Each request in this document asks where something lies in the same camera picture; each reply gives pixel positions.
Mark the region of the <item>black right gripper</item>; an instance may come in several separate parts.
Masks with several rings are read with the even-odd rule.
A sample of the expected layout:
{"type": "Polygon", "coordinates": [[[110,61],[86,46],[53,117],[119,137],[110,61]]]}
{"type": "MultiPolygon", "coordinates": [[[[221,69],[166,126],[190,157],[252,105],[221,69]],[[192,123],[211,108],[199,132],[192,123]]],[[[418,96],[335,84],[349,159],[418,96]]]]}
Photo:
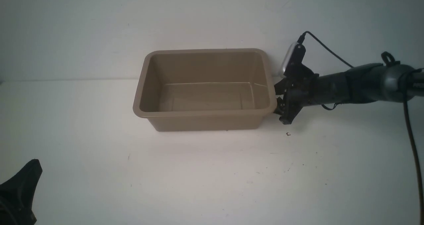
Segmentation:
{"type": "Polygon", "coordinates": [[[282,68],[282,80],[274,85],[277,107],[274,114],[284,125],[292,124],[303,107],[310,104],[311,86],[319,77],[303,64],[288,64],[282,68]]]}

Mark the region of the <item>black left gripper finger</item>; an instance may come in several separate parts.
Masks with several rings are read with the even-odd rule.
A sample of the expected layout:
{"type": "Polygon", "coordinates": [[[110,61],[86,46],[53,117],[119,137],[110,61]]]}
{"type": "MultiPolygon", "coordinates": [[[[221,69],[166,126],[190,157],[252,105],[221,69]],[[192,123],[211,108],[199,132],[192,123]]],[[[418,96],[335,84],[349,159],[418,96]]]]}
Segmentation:
{"type": "Polygon", "coordinates": [[[32,159],[12,178],[0,186],[0,223],[2,225],[34,225],[33,198],[42,168],[32,159]]]}

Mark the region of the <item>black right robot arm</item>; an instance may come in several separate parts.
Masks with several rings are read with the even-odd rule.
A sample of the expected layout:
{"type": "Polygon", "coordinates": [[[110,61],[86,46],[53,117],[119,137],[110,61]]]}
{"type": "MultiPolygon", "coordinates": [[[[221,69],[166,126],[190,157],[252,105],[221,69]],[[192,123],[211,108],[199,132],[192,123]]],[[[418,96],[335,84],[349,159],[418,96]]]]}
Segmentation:
{"type": "Polygon", "coordinates": [[[330,110],[341,104],[369,104],[376,101],[409,101],[423,96],[423,70],[403,65],[382,54],[384,63],[371,63],[347,71],[320,76],[303,65],[304,53],[290,53],[283,67],[283,79],[274,85],[282,124],[292,124],[305,107],[330,110]]]}

